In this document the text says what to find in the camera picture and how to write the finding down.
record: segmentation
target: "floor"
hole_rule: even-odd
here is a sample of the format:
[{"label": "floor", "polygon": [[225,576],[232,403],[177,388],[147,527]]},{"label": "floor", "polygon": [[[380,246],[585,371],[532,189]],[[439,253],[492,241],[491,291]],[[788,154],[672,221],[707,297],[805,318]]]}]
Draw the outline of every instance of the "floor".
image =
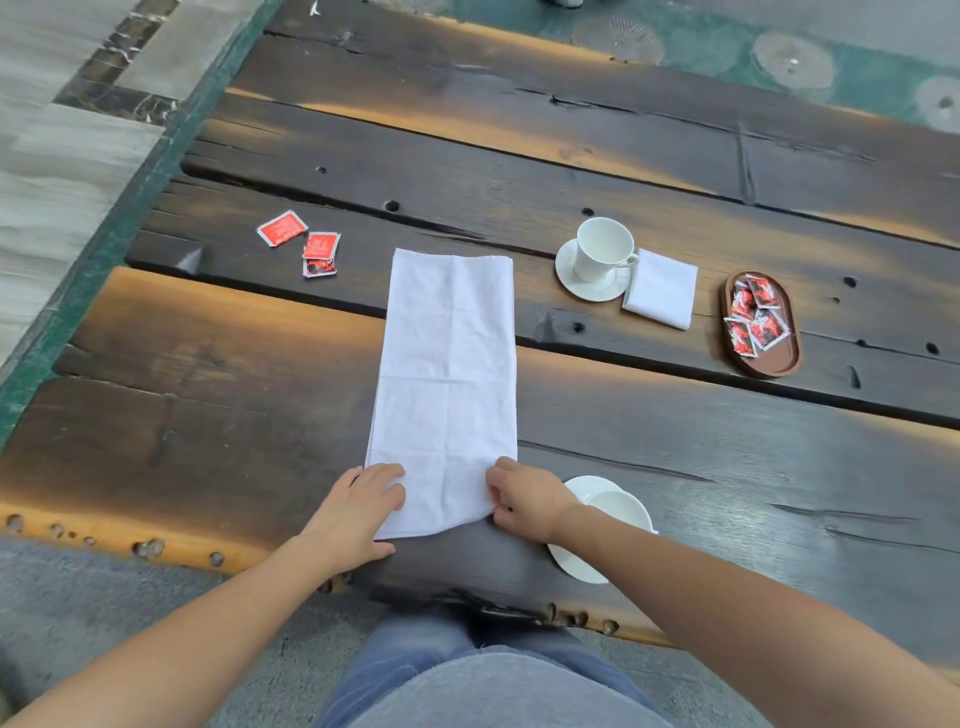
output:
[{"label": "floor", "polygon": [[[0,688],[22,706],[219,578],[0,537]],[[307,728],[381,609],[345,596],[308,601],[211,728]],[[677,728],[768,725],[685,652],[576,632],[634,678]]]},{"label": "floor", "polygon": [[[634,58],[653,54],[684,70],[945,130],[960,124],[960,103],[927,109],[918,95],[934,78],[946,79],[938,82],[943,88],[960,88],[954,37],[960,6],[946,0],[921,0],[924,12],[916,5],[906,12],[893,0],[586,0],[570,12],[536,0],[378,1],[557,40],[612,43],[614,52]],[[125,231],[138,227],[136,216],[176,167],[184,140],[242,59],[237,38],[263,2],[0,6],[0,382],[6,380],[0,446],[36,383],[49,376],[50,361],[106,270],[122,257]],[[616,18],[629,22],[612,24]],[[131,26],[149,26],[149,42],[125,45]],[[111,38],[115,29],[120,35]],[[829,93],[787,89],[764,73],[752,43],[770,31],[807,36],[829,50]],[[204,43],[193,41],[198,36]],[[697,48],[708,51],[691,50]],[[225,60],[228,51],[232,60]],[[801,60],[816,69],[818,58],[809,51]],[[78,79],[78,69],[95,75],[96,63],[84,66],[91,60],[109,66],[96,73],[115,78],[110,94],[87,105],[73,91],[89,81]],[[211,67],[219,78],[210,80]],[[939,93],[933,100],[943,98]],[[121,103],[130,99],[136,103]],[[0,538],[0,689],[22,706],[216,583],[206,573]],[[211,725],[309,725],[378,611],[337,597],[313,599]],[[678,726],[765,724],[685,653],[583,637],[628,670]]]}]

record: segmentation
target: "hand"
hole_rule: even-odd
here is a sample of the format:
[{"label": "hand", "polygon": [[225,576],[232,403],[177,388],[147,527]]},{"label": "hand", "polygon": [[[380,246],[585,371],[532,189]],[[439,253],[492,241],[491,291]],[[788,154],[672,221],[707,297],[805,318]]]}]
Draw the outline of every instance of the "hand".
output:
[{"label": "hand", "polygon": [[320,557],[329,573],[320,574],[325,581],[335,573],[343,573],[382,559],[396,551],[393,544],[374,541],[392,511],[403,507],[406,490],[399,483],[387,488],[405,471],[397,463],[350,468],[333,484],[313,518],[297,540],[309,544],[309,552]]},{"label": "hand", "polygon": [[550,471],[501,457],[487,470],[496,510],[493,522],[508,533],[544,544],[556,543],[561,517],[580,501]]}]

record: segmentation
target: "white cup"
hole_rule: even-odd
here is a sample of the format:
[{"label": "white cup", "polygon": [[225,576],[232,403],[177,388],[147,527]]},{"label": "white cup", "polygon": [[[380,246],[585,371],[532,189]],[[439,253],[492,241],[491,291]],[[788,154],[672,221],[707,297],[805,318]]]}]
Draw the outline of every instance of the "white cup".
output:
[{"label": "white cup", "polygon": [[614,268],[628,268],[636,260],[634,237],[616,220],[591,217],[577,229],[573,272],[580,280],[594,283]]}]

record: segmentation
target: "white napkin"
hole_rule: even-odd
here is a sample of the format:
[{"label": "white napkin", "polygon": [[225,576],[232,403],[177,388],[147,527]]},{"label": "white napkin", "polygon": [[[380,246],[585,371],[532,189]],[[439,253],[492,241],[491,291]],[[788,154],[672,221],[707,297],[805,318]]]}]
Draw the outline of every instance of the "white napkin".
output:
[{"label": "white napkin", "polygon": [[407,501],[376,538],[488,516],[500,455],[516,458],[514,262],[397,250],[367,465],[400,463]]},{"label": "white napkin", "polygon": [[638,255],[623,307],[672,327],[690,328],[697,266],[650,251]]}]

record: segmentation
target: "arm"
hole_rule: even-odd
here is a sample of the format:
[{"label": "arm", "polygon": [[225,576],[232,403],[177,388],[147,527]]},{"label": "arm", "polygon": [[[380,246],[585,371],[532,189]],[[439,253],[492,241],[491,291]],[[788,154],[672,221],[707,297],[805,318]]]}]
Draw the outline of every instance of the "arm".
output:
[{"label": "arm", "polygon": [[493,519],[580,556],[777,726],[955,725],[960,690],[865,624],[729,561],[582,505],[500,458]]},{"label": "arm", "polygon": [[373,540],[403,506],[399,465],[340,476],[299,536],[180,607],[14,716],[7,728],[198,728],[301,603],[336,573],[394,552]]}]

